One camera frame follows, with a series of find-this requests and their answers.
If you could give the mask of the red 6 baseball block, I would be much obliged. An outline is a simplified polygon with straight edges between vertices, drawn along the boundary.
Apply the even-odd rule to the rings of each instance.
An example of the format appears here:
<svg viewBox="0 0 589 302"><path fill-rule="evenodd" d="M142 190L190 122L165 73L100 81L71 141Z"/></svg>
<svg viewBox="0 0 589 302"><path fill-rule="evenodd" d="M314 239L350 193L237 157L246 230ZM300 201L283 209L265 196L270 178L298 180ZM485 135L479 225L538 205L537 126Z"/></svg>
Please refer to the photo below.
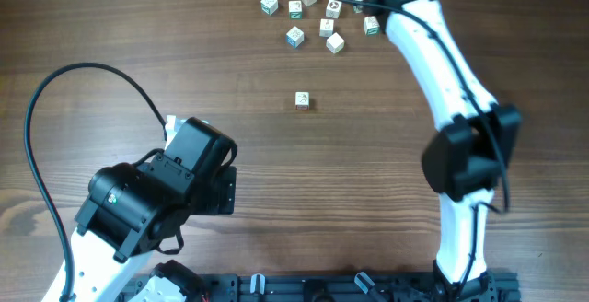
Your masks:
<svg viewBox="0 0 589 302"><path fill-rule="evenodd" d="M297 110L309 110L310 96L308 92L295 93L295 108Z"/></svg>

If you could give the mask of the yellow soccer ball J block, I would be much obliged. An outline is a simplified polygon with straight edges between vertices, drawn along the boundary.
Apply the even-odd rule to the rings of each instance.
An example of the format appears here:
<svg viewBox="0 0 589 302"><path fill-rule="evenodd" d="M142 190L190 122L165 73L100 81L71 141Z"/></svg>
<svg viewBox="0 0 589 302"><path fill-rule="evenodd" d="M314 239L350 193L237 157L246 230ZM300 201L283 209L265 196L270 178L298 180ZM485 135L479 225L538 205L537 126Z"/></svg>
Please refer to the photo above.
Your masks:
<svg viewBox="0 0 589 302"><path fill-rule="evenodd" d="M326 17L338 19L341 13L342 2L338 0L329 0L326 5Z"/></svg>

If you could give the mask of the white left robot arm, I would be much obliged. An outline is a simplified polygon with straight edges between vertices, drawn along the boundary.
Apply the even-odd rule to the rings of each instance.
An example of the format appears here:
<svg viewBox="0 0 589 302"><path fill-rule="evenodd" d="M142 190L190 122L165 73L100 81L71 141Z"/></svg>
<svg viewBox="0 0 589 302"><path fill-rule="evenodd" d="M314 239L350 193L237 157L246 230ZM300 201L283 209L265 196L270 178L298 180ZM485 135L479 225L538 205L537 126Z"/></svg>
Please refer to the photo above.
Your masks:
<svg viewBox="0 0 589 302"><path fill-rule="evenodd" d="M171 118L167 130L165 148L92 177L75 216L72 260L44 300L113 301L163 240L184 244L180 229L190 216L233 213L236 142L197 118Z"/></svg>

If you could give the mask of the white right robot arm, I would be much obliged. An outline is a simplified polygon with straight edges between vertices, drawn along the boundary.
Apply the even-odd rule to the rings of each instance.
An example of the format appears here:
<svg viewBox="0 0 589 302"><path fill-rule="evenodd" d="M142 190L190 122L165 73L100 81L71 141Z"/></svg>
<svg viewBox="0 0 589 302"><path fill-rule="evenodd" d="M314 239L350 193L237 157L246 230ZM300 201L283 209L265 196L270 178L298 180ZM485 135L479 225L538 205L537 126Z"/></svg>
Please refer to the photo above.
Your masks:
<svg viewBox="0 0 589 302"><path fill-rule="evenodd" d="M509 191L507 168L522 122L474 75L446 26L439 0L368 0L384 32L415 75L432 112L436 135L422 153L423 174L440 201L441 242L435 269L460 296L487 270L486 217L497 187Z"/></svg>

